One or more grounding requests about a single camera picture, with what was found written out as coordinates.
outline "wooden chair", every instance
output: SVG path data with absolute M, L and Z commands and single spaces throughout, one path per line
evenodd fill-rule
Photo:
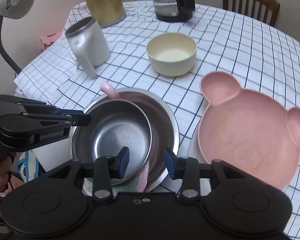
M 229 0 L 223 0 L 223 8 L 225 10 L 228 10 L 228 1 Z M 252 8 L 251 8 L 251 14 L 250 14 L 250 17 L 252 17 L 252 18 L 255 15 L 256 1 L 258 1 L 258 3 L 259 3 L 257 20 L 260 20 L 261 11 L 262 11 L 262 5 L 265 4 L 266 8 L 264 10 L 264 14 L 263 14 L 264 16 L 263 16 L 263 20 L 262 21 L 264 23 L 266 22 L 267 16 L 268 16 L 269 6 L 273 7 L 273 9 L 272 9 L 272 16 L 271 16 L 269 25 L 274 26 L 274 23 L 275 23 L 275 21 L 277 19 L 278 12 L 279 12 L 279 9 L 280 9 L 280 3 L 277 0 L 253 0 Z M 236 7 L 236 0 L 232 0 L 232 9 L 231 10 L 233 12 L 235 11 L 235 7 Z M 249 0 L 246 0 L 245 9 L 244 9 L 244 15 L 248 15 L 248 10 L 250 10 L 250 8 L 249 8 Z M 241 11 L 242 11 L 242 0 L 239 0 L 238 13 L 242 14 Z

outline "person's hand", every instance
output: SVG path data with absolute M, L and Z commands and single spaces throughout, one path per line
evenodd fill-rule
M 16 157 L 17 153 L 10 152 L 7 158 L 0 162 L 0 192 L 5 190 L 9 180 L 9 171 L 12 165 L 11 156 Z

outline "white tablecloth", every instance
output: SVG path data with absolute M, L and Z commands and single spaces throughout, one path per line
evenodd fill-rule
M 18 87 L 28 98 L 68 109 L 84 109 L 102 94 L 99 86 L 104 81 L 116 88 L 149 90 L 159 95 L 176 116 L 180 130 L 178 155 L 188 155 L 190 139 L 203 113 L 199 81 L 211 71 L 229 72 L 243 87 L 261 91 L 286 108 L 300 107 L 300 43 L 290 36 L 250 17 L 204 5 L 196 6 L 187 23 L 160 22 L 152 1 L 127 2 L 124 6 L 127 17 L 103 29 L 111 55 L 96 68 L 95 78 L 88 78 L 80 69 L 76 71 L 63 35 L 16 78 Z M 65 29 L 88 15 L 85 3 L 74 7 Z M 164 32 L 185 33 L 198 45 L 195 67 L 182 77 L 164 77 L 150 66 L 146 44 Z M 202 194 L 207 194 L 209 185 L 202 185 Z M 180 186 L 180 180 L 166 178 L 155 191 L 177 192 Z M 293 203 L 285 233 L 300 238 L 300 163 L 284 191 Z

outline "metal basin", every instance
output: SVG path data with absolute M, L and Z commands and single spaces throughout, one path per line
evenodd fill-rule
M 151 191 L 167 176 L 163 151 L 170 147 L 175 154 L 179 149 L 179 128 L 169 106 L 157 95 L 143 89 L 122 88 L 116 90 L 125 100 L 135 103 L 146 114 L 152 131 L 152 144 L 148 157 L 150 167 L 145 191 Z M 107 95 L 99 97 L 93 104 L 109 100 Z
M 145 113 L 134 103 L 121 99 L 92 103 L 85 110 L 91 116 L 86 127 L 76 127 L 71 134 L 71 154 L 83 163 L 103 156 L 114 156 L 123 147 L 130 150 L 129 164 L 123 179 L 112 179 L 112 185 L 138 174 L 150 153 L 152 133 Z

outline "cup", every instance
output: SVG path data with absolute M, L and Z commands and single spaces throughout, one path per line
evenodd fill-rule
M 78 21 L 66 31 L 66 38 L 79 65 L 89 77 L 94 77 L 94 67 L 102 65 L 110 55 L 96 19 L 89 16 Z

